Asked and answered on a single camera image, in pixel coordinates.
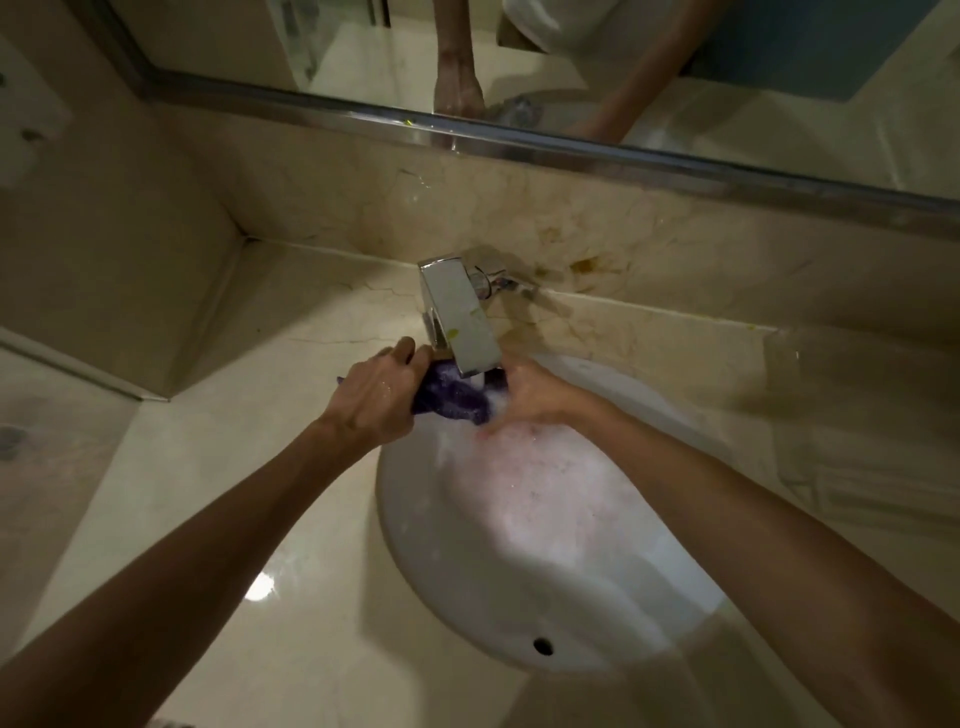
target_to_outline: faucet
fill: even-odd
[[[460,256],[444,255],[424,260],[418,267],[430,343],[453,352],[460,376],[497,367],[500,347],[480,302],[498,291],[516,291],[529,298],[533,286],[508,275],[497,261],[468,268]]]

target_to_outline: marble countertop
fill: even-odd
[[[399,336],[423,339],[412,266],[289,245],[248,246],[192,384],[143,403],[64,554],[25,640],[136,554],[273,456],[322,411],[336,376]],[[575,294],[490,309],[505,345],[569,353],[643,379],[726,441],[734,464],[788,497],[754,404],[769,330]],[[161,715],[213,726],[674,725],[683,699],[530,675],[450,632],[404,582],[373,509],[376,453],[334,483],[264,568]],[[960,613],[956,546],[844,526],[914,588]],[[831,719],[732,605],[700,656],[717,720]]]

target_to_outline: reflected hand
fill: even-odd
[[[483,90],[472,67],[458,61],[440,62],[433,91],[433,110],[467,119],[483,115]]]
[[[332,423],[367,449],[386,445],[414,426],[414,395],[426,374],[433,350],[404,336],[395,347],[350,367],[330,398],[319,422]]]
[[[542,367],[533,359],[503,352],[510,402],[500,417],[481,430],[482,437],[513,423],[575,425],[606,400]]]

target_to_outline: sink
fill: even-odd
[[[727,458],[643,382],[585,359],[537,360]],[[682,654],[725,596],[619,469],[566,427],[475,433],[420,415],[380,455],[380,525],[422,602],[478,648],[528,669],[596,673]]]

